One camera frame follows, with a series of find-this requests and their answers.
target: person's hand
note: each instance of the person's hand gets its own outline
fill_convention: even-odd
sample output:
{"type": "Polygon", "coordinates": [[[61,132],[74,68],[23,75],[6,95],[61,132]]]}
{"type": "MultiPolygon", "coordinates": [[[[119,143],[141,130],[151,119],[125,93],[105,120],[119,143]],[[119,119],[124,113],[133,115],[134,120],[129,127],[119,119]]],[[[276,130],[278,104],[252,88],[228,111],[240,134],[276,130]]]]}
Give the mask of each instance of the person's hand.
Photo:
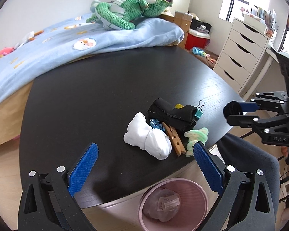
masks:
{"type": "Polygon", "coordinates": [[[284,156],[285,158],[287,158],[287,157],[288,157],[288,154],[289,154],[289,152],[288,152],[288,147],[282,146],[282,147],[281,147],[281,153],[283,154],[283,156],[284,156]]]}

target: white drawer cabinet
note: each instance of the white drawer cabinet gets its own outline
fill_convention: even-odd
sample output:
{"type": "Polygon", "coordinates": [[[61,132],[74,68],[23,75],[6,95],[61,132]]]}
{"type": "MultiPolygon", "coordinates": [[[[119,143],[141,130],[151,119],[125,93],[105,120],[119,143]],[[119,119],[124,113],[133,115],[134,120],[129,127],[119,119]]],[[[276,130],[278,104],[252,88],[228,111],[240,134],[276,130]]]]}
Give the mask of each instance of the white drawer cabinet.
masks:
{"type": "Polygon", "coordinates": [[[240,94],[257,69],[268,43],[269,37],[234,19],[213,70],[240,94]]]}

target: drawer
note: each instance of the drawer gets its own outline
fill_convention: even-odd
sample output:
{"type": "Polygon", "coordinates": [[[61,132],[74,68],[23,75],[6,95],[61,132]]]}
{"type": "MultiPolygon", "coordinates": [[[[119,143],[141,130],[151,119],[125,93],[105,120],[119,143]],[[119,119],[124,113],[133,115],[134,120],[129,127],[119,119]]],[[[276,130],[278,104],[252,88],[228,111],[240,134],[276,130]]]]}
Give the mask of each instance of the drawer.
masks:
{"type": "Polygon", "coordinates": [[[229,74],[227,74],[221,67],[215,66],[215,73],[217,73],[225,82],[227,82],[233,90],[238,93],[241,85],[238,84],[229,74]]]}
{"type": "Polygon", "coordinates": [[[259,33],[257,30],[253,29],[252,27],[238,20],[234,20],[232,24],[232,29],[246,36],[254,43],[259,45],[262,49],[266,47],[267,38],[263,34],[259,33]]]}
{"type": "Polygon", "coordinates": [[[239,44],[241,47],[243,47],[249,53],[254,55],[257,59],[260,58],[261,53],[263,51],[263,48],[259,47],[252,40],[248,39],[246,36],[244,36],[244,35],[240,34],[239,32],[232,29],[230,31],[229,39],[231,39],[235,43],[239,44]]]}
{"type": "Polygon", "coordinates": [[[224,52],[218,60],[217,65],[225,70],[241,86],[243,86],[244,82],[250,75],[245,68],[235,60],[231,59],[231,57],[226,55],[224,52]]]}
{"type": "Polygon", "coordinates": [[[224,51],[228,56],[239,63],[249,73],[252,72],[258,59],[251,53],[242,50],[237,43],[228,39],[224,47],[224,51]]]}

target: tabletop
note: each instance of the tabletop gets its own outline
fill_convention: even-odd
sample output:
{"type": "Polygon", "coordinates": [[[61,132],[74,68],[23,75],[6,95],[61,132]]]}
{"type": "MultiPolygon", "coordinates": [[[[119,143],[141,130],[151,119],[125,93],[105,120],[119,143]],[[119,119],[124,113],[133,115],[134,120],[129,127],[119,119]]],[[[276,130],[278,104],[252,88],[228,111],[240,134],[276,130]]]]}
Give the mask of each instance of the tabletop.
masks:
{"type": "Polygon", "coordinates": [[[173,105],[206,103],[195,129],[209,129],[207,147],[231,129],[223,107],[242,101],[215,72],[179,47],[99,54],[37,77],[22,122],[23,188],[31,170],[44,174],[61,165],[70,169],[90,142],[98,145],[99,157],[75,194],[81,208],[137,192],[190,163],[193,157],[178,157],[174,150],[160,161],[123,141],[135,114],[147,117],[159,97],[173,105]]]}

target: blue blanket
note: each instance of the blue blanket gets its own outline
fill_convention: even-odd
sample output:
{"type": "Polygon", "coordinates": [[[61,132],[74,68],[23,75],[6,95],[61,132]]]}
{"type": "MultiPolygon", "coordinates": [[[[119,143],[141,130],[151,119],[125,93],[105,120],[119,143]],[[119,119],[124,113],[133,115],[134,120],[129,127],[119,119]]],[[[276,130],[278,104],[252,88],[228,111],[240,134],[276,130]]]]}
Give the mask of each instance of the blue blanket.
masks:
{"type": "Polygon", "coordinates": [[[90,16],[47,27],[35,40],[2,57],[0,103],[39,75],[82,56],[165,46],[176,40],[182,41],[184,37],[180,27],[159,18],[140,18],[134,30],[107,31],[98,23],[85,23],[90,16]],[[83,38],[94,39],[96,45],[86,50],[74,49],[74,44],[83,38]]]}

